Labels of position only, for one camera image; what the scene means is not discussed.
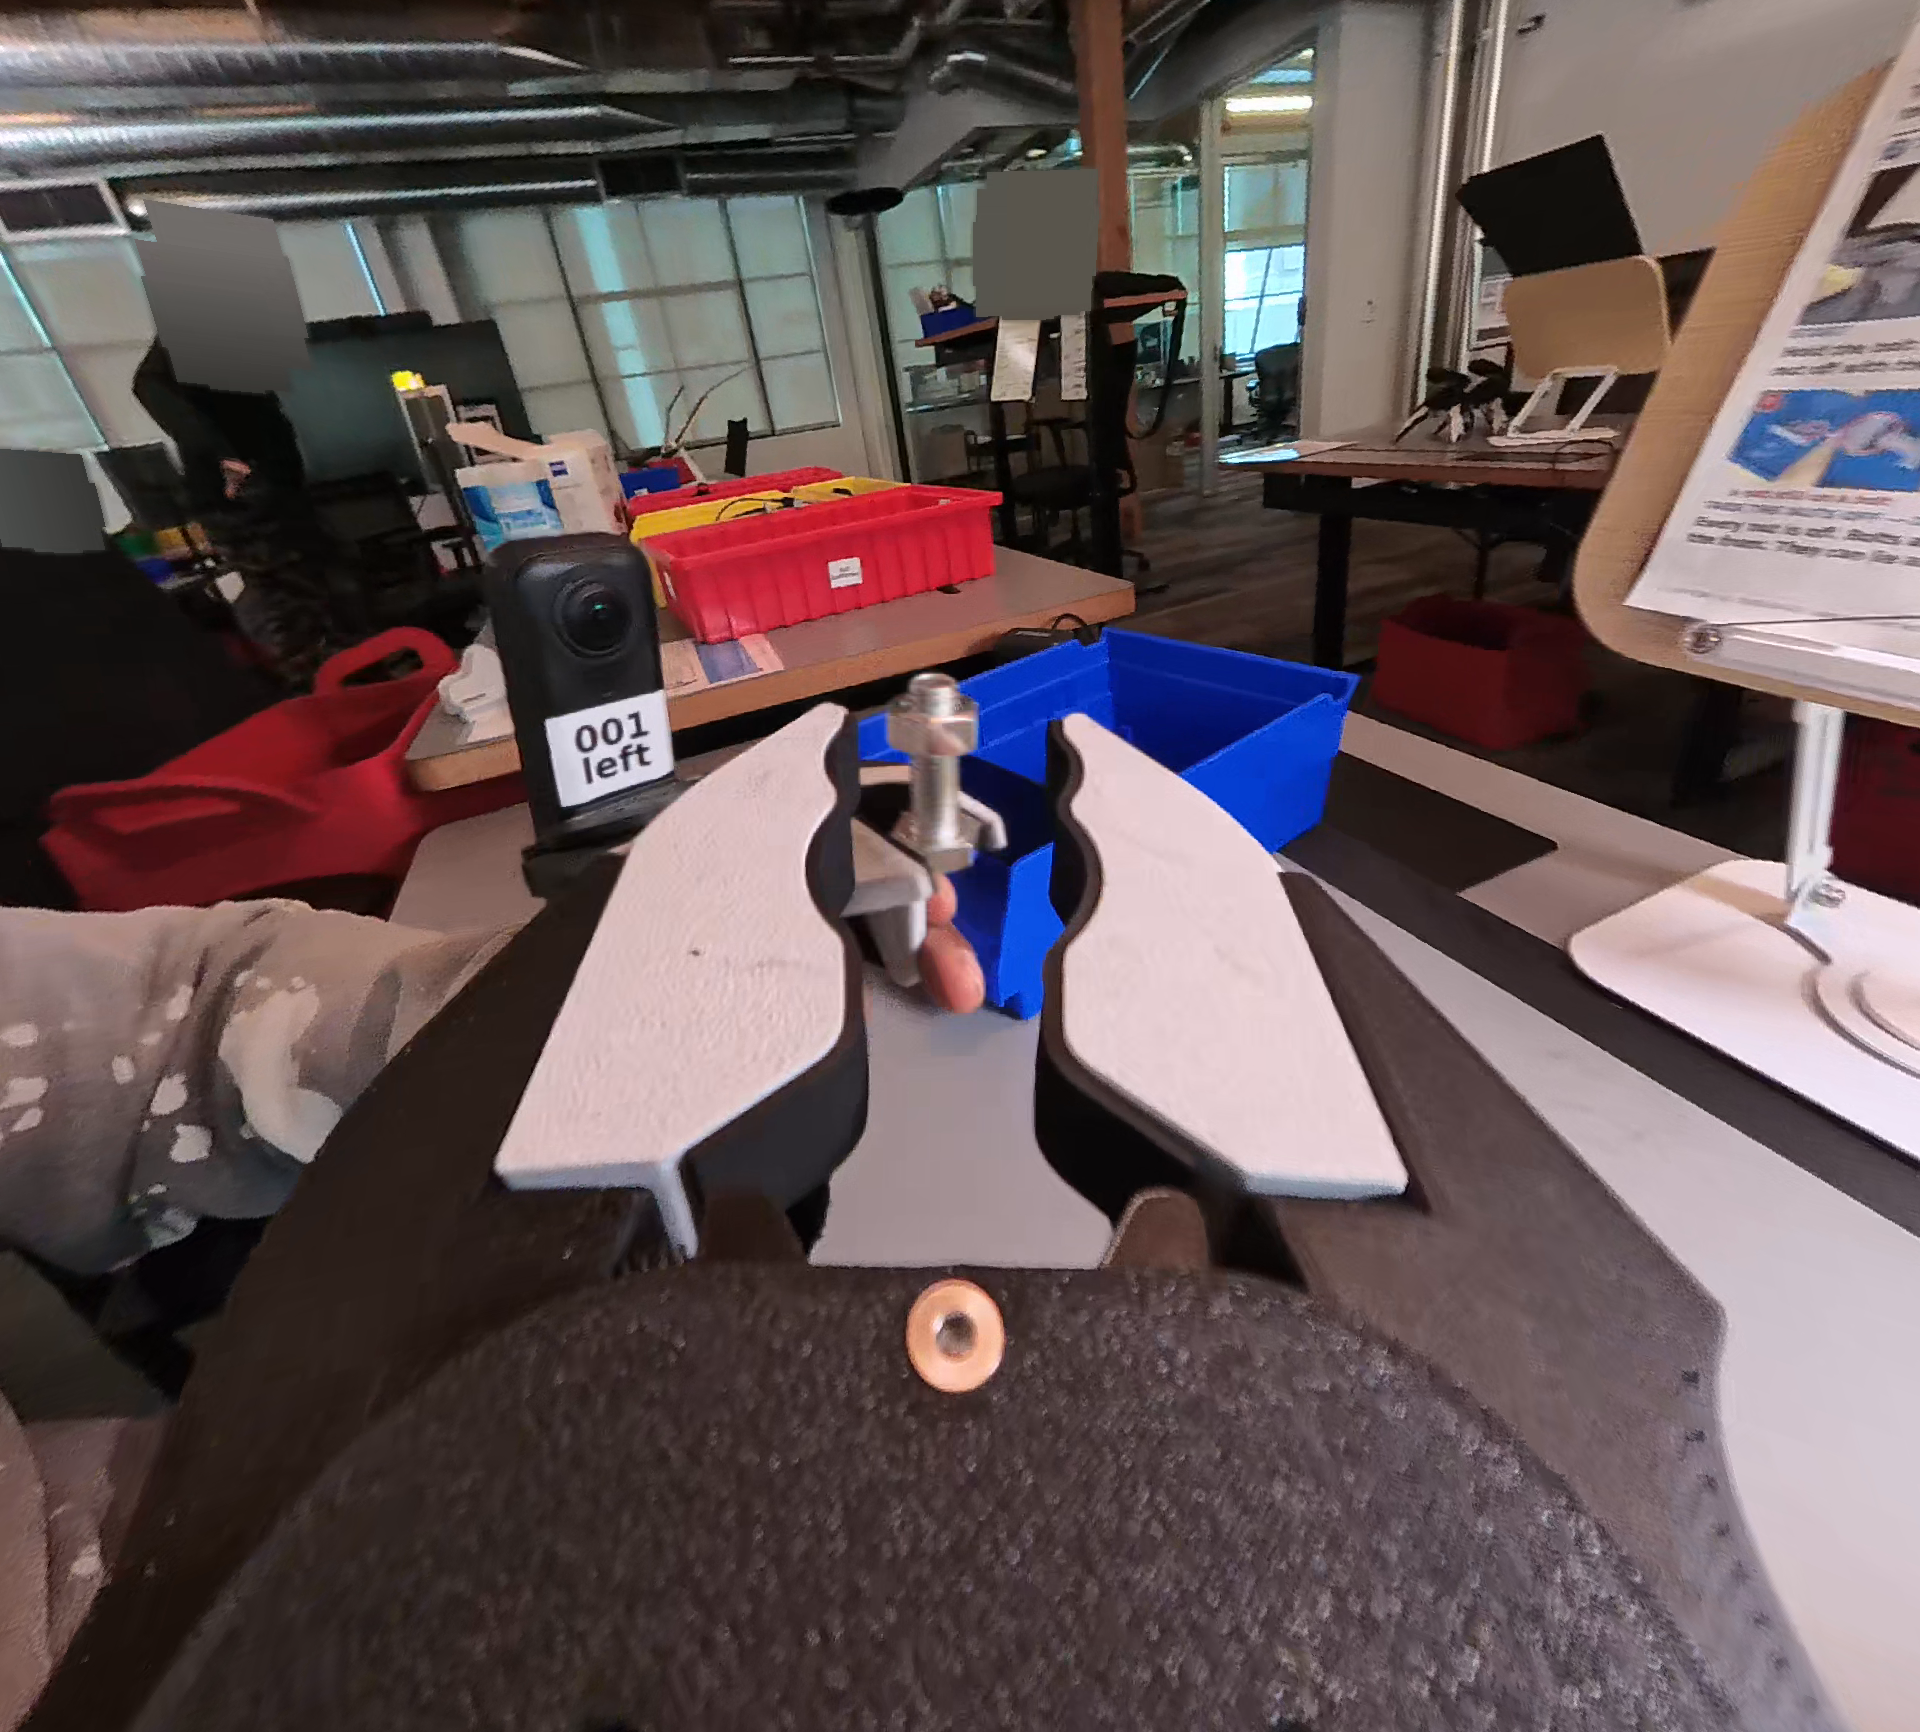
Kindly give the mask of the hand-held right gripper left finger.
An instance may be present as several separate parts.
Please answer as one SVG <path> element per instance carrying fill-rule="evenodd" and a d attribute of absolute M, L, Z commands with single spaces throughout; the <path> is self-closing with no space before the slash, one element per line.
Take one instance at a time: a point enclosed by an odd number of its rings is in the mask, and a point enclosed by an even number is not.
<path fill-rule="evenodd" d="M 869 1118 L 857 799 L 823 703 L 639 834 L 496 1147 L 509 1191 L 647 1192 L 683 1255 L 720 1195 L 829 1191 Z"/>

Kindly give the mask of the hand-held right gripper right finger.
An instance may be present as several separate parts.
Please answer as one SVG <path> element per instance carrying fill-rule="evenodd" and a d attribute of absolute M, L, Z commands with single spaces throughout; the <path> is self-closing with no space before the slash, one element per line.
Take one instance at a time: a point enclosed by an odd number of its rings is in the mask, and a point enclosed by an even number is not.
<path fill-rule="evenodd" d="M 1116 1223 L 1172 1189 L 1377 1203 L 1408 1167 L 1279 859 L 1196 784 L 1073 713 L 1051 722 L 1034 1136 Z"/>

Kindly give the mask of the steel hex bolt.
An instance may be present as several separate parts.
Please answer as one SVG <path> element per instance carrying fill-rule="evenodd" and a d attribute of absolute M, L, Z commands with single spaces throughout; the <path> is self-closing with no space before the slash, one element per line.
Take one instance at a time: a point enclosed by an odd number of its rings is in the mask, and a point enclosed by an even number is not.
<path fill-rule="evenodd" d="M 926 675 L 934 675 L 938 680 L 957 682 L 952 676 L 943 672 L 921 672 L 909 680 L 906 688 L 916 678 Z M 968 848 L 957 839 L 957 799 L 962 793 L 962 761 L 967 759 L 968 755 L 904 755 L 909 801 L 903 821 L 911 821 L 911 831 L 916 832 L 922 848 L 926 851 L 933 875 L 948 877 L 957 871 L 964 871 L 975 860 L 975 856 L 968 854 Z"/>

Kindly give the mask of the blue plastic bin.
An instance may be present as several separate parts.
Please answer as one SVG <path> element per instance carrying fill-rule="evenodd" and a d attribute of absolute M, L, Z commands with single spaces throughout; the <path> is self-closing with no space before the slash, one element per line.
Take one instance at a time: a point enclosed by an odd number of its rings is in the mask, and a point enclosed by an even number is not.
<path fill-rule="evenodd" d="M 984 1003 L 1030 1020 L 1045 958 L 1063 933 L 1051 900 L 1052 813 L 1046 732 L 1084 713 L 1201 791 L 1270 854 L 1326 811 L 1357 678 L 1338 670 L 1108 629 L 975 675 L 977 750 L 962 788 L 1008 834 L 955 881 L 957 925 L 984 979 Z"/>

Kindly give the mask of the person's left hand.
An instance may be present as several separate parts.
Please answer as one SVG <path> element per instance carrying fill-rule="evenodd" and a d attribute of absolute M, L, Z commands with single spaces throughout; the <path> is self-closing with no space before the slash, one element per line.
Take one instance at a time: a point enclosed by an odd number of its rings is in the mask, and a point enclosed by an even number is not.
<path fill-rule="evenodd" d="M 933 877 L 919 948 L 925 997 L 943 1012 L 968 1016 L 984 1009 L 986 983 L 978 955 L 957 926 L 957 892 L 946 875 Z"/>

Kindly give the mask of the wipes canister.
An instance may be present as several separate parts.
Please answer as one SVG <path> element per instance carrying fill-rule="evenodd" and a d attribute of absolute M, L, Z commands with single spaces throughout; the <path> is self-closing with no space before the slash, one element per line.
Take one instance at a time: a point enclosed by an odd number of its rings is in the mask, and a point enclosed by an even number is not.
<path fill-rule="evenodd" d="M 488 456 L 453 477 L 482 554 L 493 556 L 513 542 L 564 537 L 564 516 L 542 458 Z"/>

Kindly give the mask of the white cardboard box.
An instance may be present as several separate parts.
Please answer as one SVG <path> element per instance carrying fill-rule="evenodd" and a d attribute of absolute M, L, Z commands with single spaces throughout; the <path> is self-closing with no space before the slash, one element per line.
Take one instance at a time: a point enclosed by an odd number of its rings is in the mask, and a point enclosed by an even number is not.
<path fill-rule="evenodd" d="M 567 432 L 548 444 L 532 444 L 484 422 L 457 420 L 449 436 L 462 450 L 466 467 L 488 458 L 544 461 L 551 490 L 567 526 L 564 537 L 627 534 L 625 495 L 613 448 L 600 434 Z"/>

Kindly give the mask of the red storage tray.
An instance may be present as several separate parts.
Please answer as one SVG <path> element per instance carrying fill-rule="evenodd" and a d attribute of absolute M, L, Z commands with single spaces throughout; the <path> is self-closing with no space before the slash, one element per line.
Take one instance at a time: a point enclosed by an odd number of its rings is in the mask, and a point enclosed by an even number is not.
<path fill-rule="evenodd" d="M 843 473 L 836 473 L 829 467 L 798 467 L 784 468 L 764 474 L 744 474 L 735 479 L 719 480 L 696 480 L 685 477 L 685 484 L 677 493 L 666 493 L 658 497 L 627 497 L 627 518 L 630 525 L 636 525 L 643 518 L 650 518 L 665 512 L 680 512 L 691 506 L 704 502 L 726 502 L 732 498 L 757 497 L 763 493 L 787 495 L 794 488 L 805 488 L 812 484 L 834 484 L 848 479 Z"/>

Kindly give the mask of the red floor bin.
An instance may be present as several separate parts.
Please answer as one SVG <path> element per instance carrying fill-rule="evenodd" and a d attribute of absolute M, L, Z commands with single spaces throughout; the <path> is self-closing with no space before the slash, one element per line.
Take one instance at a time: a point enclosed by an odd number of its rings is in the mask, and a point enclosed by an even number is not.
<path fill-rule="evenodd" d="M 1429 594 L 1383 620 L 1371 694 L 1391 717 L 1512 753 L 1577 732 L 1587 645 L 1569 615 Z"/>
<path fill-rule="evenodd" d="M 1916 728 L 1844 718 L 1831 848 L 1843 885 L 1919 906 Z"/>

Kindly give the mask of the black floor lamp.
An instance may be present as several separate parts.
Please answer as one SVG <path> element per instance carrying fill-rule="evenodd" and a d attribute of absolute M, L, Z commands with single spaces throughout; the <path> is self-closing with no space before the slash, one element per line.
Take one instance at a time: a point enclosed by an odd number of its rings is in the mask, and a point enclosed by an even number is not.
<path fill-rule="evenodd" d="M 887 422 L 891 428 L 893 462 L 900 483 L 914 480 L 914 444 L 900 401 L 900 372 L 891 328 L 891 311 L 887 299 L 887 280 L 882 248 L 879 236 L 881 217 L 900 209 L 904 194 L 899 187 L 850 187 L 829 197 L 829 214 L 857 235 L 863 259 L 863 280 L 875 330 L 877 378 L 882 388 Z"/>

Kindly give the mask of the spare black gripper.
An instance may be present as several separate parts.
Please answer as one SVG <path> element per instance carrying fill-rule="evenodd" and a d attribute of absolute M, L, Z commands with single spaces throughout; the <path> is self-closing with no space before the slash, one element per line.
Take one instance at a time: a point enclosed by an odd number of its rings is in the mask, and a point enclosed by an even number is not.
<path fill-rule="evenodd" d="M 1415 434 L 1459 447 L 1468 439 L 1493 439 L 1521 408 L 1511 353 L 1476 357 L 1467 369 L 1433 369 L 1421 405 L 1394 432 L 1401 444 Z"/>

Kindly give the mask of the instruction sheet on stand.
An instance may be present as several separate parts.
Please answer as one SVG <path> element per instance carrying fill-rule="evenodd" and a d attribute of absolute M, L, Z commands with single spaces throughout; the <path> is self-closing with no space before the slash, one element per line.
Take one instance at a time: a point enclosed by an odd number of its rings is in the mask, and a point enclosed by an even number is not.
<path fill-rule="evenodd" d="M 1919 33 L 1764 160 L 1579 550 L 1626 661 L 1791 703 L 1780 860 L 1569 941 L 1588 983 L 1919 1158 Z"/>

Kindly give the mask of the printed instruction sheet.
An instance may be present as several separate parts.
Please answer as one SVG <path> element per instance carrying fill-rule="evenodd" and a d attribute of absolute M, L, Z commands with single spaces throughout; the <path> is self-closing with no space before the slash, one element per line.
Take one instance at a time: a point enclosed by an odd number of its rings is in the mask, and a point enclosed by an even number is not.
<path fill-rule="evenodd" d="M 1919 40 L 1788 139 L 1717 245 L 1672 375 L 1707 412 L 1626 604 L 1916 619 Z"/>

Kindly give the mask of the small wooden clipboard stand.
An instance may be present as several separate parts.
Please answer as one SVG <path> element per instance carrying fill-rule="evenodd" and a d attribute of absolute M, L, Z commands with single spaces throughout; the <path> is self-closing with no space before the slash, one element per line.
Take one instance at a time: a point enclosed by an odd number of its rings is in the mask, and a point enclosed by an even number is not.
<path fill-rule="evenodd" d="M 1611 447 L 1596 422 L 1625 377 L 1657 377 L 1672 345 L 1669 290 L 1653 256 L 1620 256 L 1509 283 L 1506 343 L 1527 388 L 1519 414 L 1491 444 Z"/>

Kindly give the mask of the black light panel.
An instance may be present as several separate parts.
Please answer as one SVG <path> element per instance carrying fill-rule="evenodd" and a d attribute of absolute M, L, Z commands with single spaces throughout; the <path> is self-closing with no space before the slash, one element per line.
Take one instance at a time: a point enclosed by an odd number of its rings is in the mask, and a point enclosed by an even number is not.
<path fill-rule="evenodd" d="M 1645 255 L 1602 135 L 1482 170 L 1456 187 L 1454 203 L 1514 280 Z"/>

